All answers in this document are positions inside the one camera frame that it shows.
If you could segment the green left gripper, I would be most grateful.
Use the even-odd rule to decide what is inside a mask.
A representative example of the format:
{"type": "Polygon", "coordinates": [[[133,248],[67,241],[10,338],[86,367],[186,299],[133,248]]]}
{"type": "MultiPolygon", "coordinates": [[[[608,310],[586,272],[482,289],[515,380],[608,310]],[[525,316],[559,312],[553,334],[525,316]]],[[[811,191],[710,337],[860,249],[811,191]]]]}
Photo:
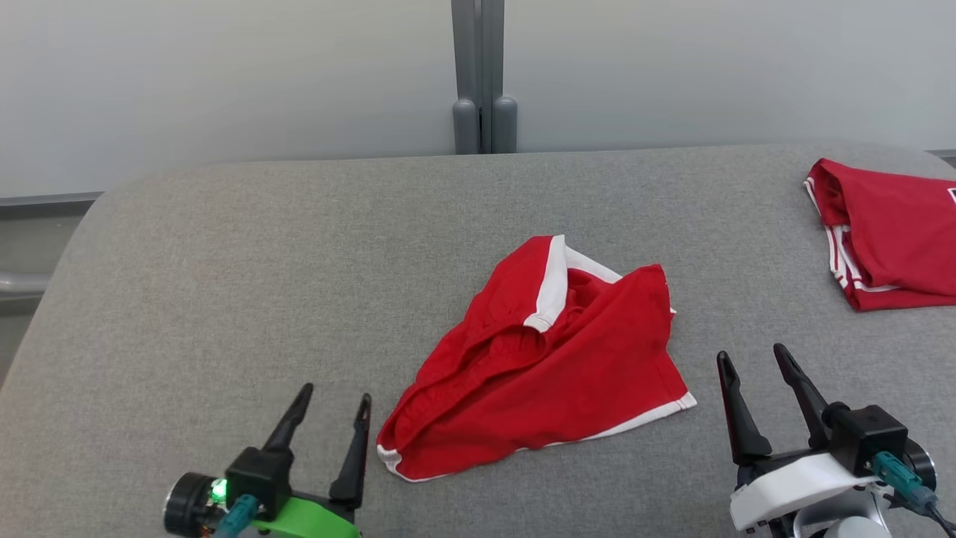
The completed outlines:
{"type": "MultiPolygon", "coordinates": [[[[314,384],[305,383],[287,411],[267,437],[263,450],[290,450],[291,440],[308,411],[314,384]]],[[[337,479],[332,481],[329,496],[332,504],[342,510],[358,510],[363,502],[363,487],[367,467],[367,451],[371,430],[373,399],[363,394],[354,419],[354,433],[337,479]]],[[[257,531],[267,531],[267,537],[361,537],[353,523],[339,517],[314,501],[289,498],[273,521],[255,520],[257,531]]]]}

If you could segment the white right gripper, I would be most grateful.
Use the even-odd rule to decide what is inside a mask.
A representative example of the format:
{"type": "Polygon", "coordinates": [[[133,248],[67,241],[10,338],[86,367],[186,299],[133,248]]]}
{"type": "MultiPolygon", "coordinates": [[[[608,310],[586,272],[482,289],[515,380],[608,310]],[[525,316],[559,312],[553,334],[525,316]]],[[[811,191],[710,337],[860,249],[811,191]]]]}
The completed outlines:
{"type": "MultiPolygon", "coordinates": [[[[792,389],[807,426],[808,447],[828,446],[831,429],[823,422],[828,405],[785,344],[774,344],[784,382],[792,389]]],[[[751,466],[772,455],[741,394],[740,378],[727,352],[718,353],[721,398],[731,456],[737,466],[751,466]]],[[[738,531],[750,531],[778,519],[785,534],[812,534],[829,525],[829,534],[877,534],[880,504],[873,477],[857,477],[829,454],[802,457],[758,477],[730,497],[730,517],[738,531]]]]}

